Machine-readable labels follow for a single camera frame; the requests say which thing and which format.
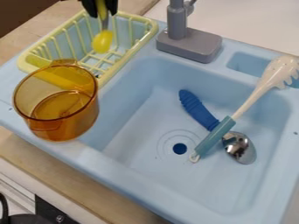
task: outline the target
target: faucet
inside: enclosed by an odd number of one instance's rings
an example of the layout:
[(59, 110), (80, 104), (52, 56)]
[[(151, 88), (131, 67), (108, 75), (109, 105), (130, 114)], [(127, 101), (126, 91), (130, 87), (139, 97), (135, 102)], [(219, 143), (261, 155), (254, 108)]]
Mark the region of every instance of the faucet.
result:
[(170, 0), (167, 7), (167, 29), (156, 39), (156, 48), (189, 60), (210, 63), (221, 48), (222, 38), (187, 27), (187, 17), (197, 0)]
[(167, 7), (168, 36), (170, 39), (183, 39), (187, 31), (187, 17), (194, 11), (197, 0), (170, 0)]

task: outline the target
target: yellow dish rack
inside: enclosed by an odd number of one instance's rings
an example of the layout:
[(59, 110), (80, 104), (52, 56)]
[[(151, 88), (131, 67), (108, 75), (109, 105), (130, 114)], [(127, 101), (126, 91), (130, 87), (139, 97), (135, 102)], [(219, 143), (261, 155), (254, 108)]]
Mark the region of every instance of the yellow dish rack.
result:
[(125, 12), (111, 17), (108, 28), (114, 32), (113, 44), (107, 53), (98, 54), (92, 41), (101, 32), (101, 21), (83, 10), (24, 51), (17, 66), (29, 74), (53, 60), (75, 59), (98, 78), (102, 87), (158, 31), (156, 21)]

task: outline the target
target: white brush handle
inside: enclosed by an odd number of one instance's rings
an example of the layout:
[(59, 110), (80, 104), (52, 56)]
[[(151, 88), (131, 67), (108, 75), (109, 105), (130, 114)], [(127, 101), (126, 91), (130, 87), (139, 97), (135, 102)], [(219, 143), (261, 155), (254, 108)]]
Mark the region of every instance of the white brush handle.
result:
[(232, 115), (232, 119), (236, 121), (241, 117), (257, 100), (261, 98), (271, 87), (262, 86), (257, 87), (249, 96), (249, 98), (243, 103), (242, 106)]

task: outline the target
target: light blue sink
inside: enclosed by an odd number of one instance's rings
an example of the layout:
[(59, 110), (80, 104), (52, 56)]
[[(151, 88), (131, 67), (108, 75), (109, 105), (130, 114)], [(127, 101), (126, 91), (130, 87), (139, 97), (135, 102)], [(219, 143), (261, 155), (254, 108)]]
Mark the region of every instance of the light blue sink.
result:
[[(270, 92), (239, 119), (234, 130), (257, 150), (251, 165), (237, 164), (220, 144), (199, 163), (189, 162), (207, 131), (178, 99), (180, 89), (189, 89), (222, 119), (278, 55), (224, 39), (217, 59), (204, 65), (159, 52), (153, 39), (100, 91), (93, 128), (68, 143), (38, 139), (11, 109), (13, 88), (25, 76), (13, 59), (0, 69), (1, 124), (172, 222), (280, 223), (299, 173), (299, 85)], [(179, 143), (185, 154), (173, 151)]]

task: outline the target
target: countertop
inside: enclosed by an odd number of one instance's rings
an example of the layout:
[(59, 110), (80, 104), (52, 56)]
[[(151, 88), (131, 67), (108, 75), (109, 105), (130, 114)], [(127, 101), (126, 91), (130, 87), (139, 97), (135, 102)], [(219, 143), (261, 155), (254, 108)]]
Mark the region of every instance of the countertop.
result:
[[(169, 0), (161, 0), (146, 17), (166, 21)], [(299, 1), (204, 0), (195, 3), (188, 25), (222, 37), (299, 55)]]

